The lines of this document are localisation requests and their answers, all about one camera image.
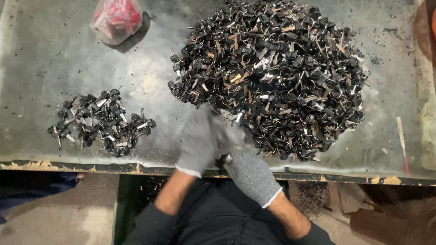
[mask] pile of keys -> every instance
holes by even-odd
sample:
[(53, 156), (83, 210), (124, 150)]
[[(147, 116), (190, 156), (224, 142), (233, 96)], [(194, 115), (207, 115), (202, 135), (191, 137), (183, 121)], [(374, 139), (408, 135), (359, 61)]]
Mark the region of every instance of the pile of keys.
[[(67, 138), (75, 142), (68, 125), (76, 121), (80, 149), (91, 146), (97, 139), (103, 143), (101, 150), (104, 150), (107, 156), (128, 155), (130, 149), (135, 148), (138, 137), (151, 134), (151, 129), (156, 127), (156, 123), (153, 119), (145, 118), (144, 109), (141, 109), (141, 116), (132, 114), (130, 122), (127, 122), (126, 108), (121, 103), (119, 95), (119, 90), (113, 89), (110, 92), (101, 92), (98, 98), (93, 95), (80, 96), (79, 103), (73, 106), (76, 95), (71, 101), (65, 101), (58, 106), (58, 117), (61, 120), (50, 126), (47, 132), (57, 138), (60, 149), (61, 139)], [(72, 118), (67, 120), (68, 110)]]
[(317, 151), (364, 119), (368, 76), (351, 29), (293, 1), (226, 3), (229, 11), (188, 27), (187, 45), (170, 57), (172, 94), (228, 110), (265, 156), (319, 161)]

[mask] red plastic bag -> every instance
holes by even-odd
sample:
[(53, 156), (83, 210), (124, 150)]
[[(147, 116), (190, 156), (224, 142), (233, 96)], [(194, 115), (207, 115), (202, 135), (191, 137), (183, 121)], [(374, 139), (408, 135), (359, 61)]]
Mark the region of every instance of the red plastic bag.
[(89, 26), (103, 43), (117, 45), (141, 25), (142, 8), (137, 0), (100, 0)]

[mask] hand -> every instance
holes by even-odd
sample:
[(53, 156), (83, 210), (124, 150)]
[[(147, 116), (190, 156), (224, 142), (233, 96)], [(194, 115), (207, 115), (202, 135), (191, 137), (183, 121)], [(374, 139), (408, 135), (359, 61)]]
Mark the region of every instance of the hand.
[(235, 152), (226, 158), (224, 168), (236, 186), (262, 208), (268, 207), (282, 191), (266, 162), (260, 159)]
[(210, 107), (203, 106), (185, 124), (181, 134), (181, 155), (176, 168), (201, 178), (204, 170), (219, 153), (219, 140), (225, 138), (223, 129), (212, 121)]

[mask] black shirt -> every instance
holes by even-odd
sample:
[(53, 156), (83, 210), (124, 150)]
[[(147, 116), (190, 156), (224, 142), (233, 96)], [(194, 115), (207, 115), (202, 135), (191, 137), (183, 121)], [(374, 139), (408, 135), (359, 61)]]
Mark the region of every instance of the black shirt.
[(333, 244), (327, 232), (313, 223), (305, 237), (287, 238), (274, 215), (246, 197), (232, 181), (199, 181), (177, 216), (169, 216), (149, 204), (135, 224), (124, 245)]

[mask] blue cloth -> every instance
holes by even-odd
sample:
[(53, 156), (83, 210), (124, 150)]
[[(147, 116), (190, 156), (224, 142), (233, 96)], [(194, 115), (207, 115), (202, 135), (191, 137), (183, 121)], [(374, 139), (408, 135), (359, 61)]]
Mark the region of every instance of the blue cloth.
[(17, 190), (14, 193), (14, 190), (12, 189), (8, 191), (8, 193), (10, 193), (9, 195), (0, 198), (0, 225), (6, 223), (6, 219), (3, 218), (1, 215), (4, 214), (7, 209), (29, 201), (34, 201), (41, 197), (47, 197), (57, 193), (68, 191), (76, 187), (75, 178), (77, 177), (77, 173), (52, 172), (49, 177), (50, 185), (44, 190), (27, 189), (25, 191)]

